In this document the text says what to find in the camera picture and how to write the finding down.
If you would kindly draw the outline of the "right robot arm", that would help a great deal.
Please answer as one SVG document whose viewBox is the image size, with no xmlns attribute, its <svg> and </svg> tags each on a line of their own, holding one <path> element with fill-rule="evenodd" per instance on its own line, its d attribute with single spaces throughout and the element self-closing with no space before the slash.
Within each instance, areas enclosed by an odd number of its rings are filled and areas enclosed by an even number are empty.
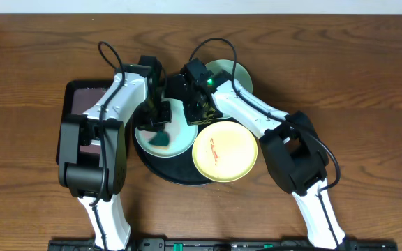
<svg viewBox="0 0 402 251">
<path fill-rule="evenodd" d="M 248 92 L 238 80 L 220 82 L 212 72 L 183 71 L 188 86 L 184 111 L 190 124 L 202 124 L 227 114 L 260 142 L 270 176 L 291 194 L 306 223 L 308 240 L 316 248 L 339 249 L 345 232 L 338 225 L 329 200 L 326 166 L 338 165 L 336 157 L 319 139 L 303 112 L 289 114 Z"/>
</svg>

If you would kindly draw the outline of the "mint green plate top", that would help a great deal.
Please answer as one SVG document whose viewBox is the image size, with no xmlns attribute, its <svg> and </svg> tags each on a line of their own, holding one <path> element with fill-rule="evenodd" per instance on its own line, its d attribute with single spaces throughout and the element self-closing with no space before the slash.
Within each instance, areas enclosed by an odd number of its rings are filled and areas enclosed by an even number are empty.
<svg viewBox="0 0 402 251">
<path fill-rule="evenodd" d="M 232 78 L 233 61 L 218 59 L 206 64 L 208 71 L 212 71 L 213 76 L 208 81 L 209 86 L 213 86 L 216 91 L 220 85 Z M 253 83 L 247 69 L 237 63 L 234 78 L 250 93 L 253 92 Z"/>
</svg>

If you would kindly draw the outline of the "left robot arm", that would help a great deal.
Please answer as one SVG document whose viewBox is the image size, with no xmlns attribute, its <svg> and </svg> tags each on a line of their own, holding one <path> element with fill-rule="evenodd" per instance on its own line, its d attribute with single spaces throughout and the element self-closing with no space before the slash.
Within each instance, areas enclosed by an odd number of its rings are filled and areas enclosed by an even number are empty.
<svg viewBox="0 0 402 251">
<path fill-rule="evenodd" d="M 85 207 L 102 250 L 126 248 L 131 227 L 119 198 L 126 178 L 126 124 L 138 113 L 140 130 L 160 133 L 171 120 L 161 99 L 165 74 L 154 57 L 120 65 L 113 83 L 91 108 L 61 120 L 59 183 Z"/>
</svg>

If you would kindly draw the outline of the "green sponge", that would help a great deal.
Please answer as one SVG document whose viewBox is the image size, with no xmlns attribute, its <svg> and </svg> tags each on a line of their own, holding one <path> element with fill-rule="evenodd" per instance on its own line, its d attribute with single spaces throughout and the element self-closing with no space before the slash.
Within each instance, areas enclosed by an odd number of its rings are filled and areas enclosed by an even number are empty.
<svg viewBox="0 0 402 251">
<path fill-rule="evenodd" d="M 148 143 L 152 146 L 167 147 L 170 144 L 170 136 L 164 130 L 159 130 Z"/>
</svg>

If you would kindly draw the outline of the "yellow plate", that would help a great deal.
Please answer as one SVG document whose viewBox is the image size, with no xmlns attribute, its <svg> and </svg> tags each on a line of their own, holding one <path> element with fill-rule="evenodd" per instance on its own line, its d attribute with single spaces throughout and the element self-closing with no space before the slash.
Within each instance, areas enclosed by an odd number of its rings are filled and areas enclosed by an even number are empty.
<svg viewBox="0 0 402 251">
<path fill-rule="evenodd" d="M 227 183 L 249 173 L 257 160 L 253 134 L 232 121 L 213 123 L 196 137 L 192 157 L 197 170 L 212 181 Z"/>
</svg>

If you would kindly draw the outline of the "mint green plate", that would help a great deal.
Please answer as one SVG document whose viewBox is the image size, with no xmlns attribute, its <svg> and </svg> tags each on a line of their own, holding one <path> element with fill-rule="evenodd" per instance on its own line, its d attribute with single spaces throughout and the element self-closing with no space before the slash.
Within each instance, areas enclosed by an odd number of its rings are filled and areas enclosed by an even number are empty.
<svg viewBox="0 0 402 251">
<path fill-rule="evenodd" d="M 171 106 L 171 122 L 165 124 L 166 131 L 170 136 L 170 144 L 167 147 L 152 146 L 148 141 L 157 133 L 146 130 L 134 131 L 135 138 L 146 153 L 159 158 L 172 158 L 188 150 L 198 134 L 197 125 L 188 125 L 184 116 L 183 102 L 177 99 L 165 98 Z"/>
<path fill-rule="evenodd" d="M 213 86 L 216 91 L 220 85 L 232 78 L 233 61 L 218 59 L 206 64 L 208 71 L 212 71 L 213 76 L 208 81 L 209 86 Z M 253 83 L 247 69 L 237 63 L 234 78 L 250 93 L 253 92 Z"/>
</svg>

